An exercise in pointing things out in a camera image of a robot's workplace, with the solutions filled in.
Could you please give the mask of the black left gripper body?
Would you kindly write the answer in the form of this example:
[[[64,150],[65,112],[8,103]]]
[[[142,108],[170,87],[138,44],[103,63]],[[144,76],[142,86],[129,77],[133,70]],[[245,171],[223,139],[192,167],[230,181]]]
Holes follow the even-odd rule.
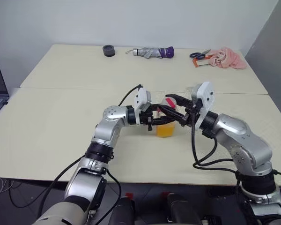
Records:
[[[152,105],[150,105],[148,107],[148,109],[146,111],[141,111],[140,113],[140,124],[141,125],[145,125],[148,127],[148,131],[152,131],[153,130],[153,119],[156,119],[153,116],[153,112],[156,112],[157,110],[152,110]]]

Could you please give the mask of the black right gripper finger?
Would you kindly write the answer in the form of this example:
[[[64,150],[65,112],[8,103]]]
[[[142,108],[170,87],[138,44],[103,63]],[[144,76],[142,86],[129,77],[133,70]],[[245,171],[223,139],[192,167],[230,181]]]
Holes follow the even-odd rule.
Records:
[[[174,108],[171,108],[167,105],[159,105],[158,108],[161,112],[163,112],[167,117],[172,120],[177,121],[181,126],[185,126],[188,124],[188,116],[184,116],[183,114],[177,112]]]
[[[178,106],[183,106],[185,108],[192,108],[193,106],[193,102],[183,96],[179,96],[177,94],[167,94],[165,96],[175,99]]]

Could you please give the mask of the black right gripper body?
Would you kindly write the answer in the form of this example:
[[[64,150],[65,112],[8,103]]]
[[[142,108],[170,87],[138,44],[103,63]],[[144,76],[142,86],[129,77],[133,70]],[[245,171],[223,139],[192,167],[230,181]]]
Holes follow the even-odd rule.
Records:
[[[199,116],[200,116],[200,110],[202,108],[202,101],[197,101],[194,103],[193,101],[190,102],[185,107],[185,111],[189,114],[189,122],[192,128],[195,127],[195,123],[197,122]]]

